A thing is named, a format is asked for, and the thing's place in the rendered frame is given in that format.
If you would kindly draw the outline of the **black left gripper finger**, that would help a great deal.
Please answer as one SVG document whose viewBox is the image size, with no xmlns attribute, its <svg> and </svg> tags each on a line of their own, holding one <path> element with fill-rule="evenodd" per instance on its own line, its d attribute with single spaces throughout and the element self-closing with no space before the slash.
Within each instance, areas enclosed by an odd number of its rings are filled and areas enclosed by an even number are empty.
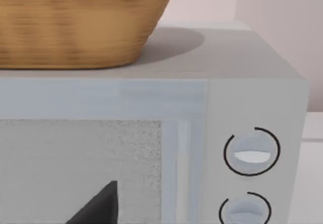
<svg viewBox="0 0 323 224">
<path fill-rule="evenodd" d="M 118 182 L 111 181 L 65 224 L 118 224 Z"/>
</svg>

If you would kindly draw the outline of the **pale round microwave knob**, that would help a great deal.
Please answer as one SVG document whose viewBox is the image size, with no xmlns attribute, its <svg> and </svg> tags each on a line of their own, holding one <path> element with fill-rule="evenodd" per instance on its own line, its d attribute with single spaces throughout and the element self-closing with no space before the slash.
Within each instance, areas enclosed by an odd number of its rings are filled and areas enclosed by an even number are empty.
<svg viewBox="0 0 323 224">
<path fill-rule="evenodd" d="M 272 212 L 271 204 L 264 196 L 247 192 L 244 196 L 224 200 L 218 218 L 220 224 L 268 224 Z"/>
<path fill-rule="evenodd" d="M 232 135 L 223 148 L 226 166 L 240 176 L 254 177 L 270 171 L 281 155 L 281 144 L 270 130 L 255 127 L 242 135 Z"/>
</svg>

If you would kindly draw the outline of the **microwave oven door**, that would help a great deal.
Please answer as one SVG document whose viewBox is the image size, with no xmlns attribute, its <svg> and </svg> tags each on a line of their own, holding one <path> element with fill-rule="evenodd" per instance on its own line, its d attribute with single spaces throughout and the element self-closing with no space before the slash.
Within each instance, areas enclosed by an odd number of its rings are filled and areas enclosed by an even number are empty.
<svg viewBox="0 0 323 224">
<path fill-rule="evenodd" d="M 204 80 L 0 79 L 0 224 L 64 224 L 109 182 L 120 224 L 189 218 Z"/>
</svg>

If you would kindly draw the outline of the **woven wicker basket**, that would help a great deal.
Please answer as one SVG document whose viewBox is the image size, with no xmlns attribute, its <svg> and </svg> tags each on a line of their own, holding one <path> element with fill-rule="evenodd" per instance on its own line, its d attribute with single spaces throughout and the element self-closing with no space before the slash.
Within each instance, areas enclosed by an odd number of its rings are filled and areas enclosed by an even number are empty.
<svg viewBox="0 0 323 224">
<path fill-rule="evenodd" d="M 0 70 L 134 63 L 170 0 L 0 0 Z"/>
</svg>

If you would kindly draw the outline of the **pale microwave oven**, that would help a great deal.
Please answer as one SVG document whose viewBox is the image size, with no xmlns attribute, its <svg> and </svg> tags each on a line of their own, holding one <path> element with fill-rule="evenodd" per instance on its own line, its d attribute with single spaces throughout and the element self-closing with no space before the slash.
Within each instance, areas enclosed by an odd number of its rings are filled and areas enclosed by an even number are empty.
<svg viewBox="0 0 323 224">
<path fill-rule="evenodd" d="M 287 224 L 307 111 L 306 80 L 259 35 L 239 22 L 161 25 L 131 66 L 105 70 L 2 71 L 0 79 L 204 80 L 202 141 L 191 166 L 190 218 L 220 224 L 227 198 L 255 192 L 271 204 L 268 224 Z M 232 172 L 223 148 L 232 135 L 261 127 L 274 133 L 281 155 L 254 177 Z"/>
</svg>

